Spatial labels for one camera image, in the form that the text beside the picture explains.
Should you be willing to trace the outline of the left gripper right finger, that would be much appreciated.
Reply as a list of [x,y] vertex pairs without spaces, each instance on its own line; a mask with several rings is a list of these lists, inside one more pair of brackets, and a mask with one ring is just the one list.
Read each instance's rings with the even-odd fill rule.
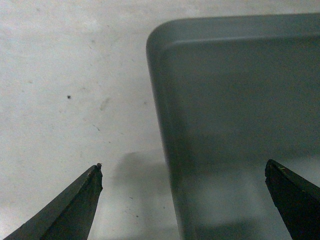
[[305,178],[269,159],[265,183],[291,238],[320,238],[320,188]]

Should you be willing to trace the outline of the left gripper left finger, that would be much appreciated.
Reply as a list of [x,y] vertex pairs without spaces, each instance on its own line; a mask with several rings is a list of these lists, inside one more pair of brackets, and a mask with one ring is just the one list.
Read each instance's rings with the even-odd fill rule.
[[102,164],[88,168],[6,240],[86,240],[102,186]]

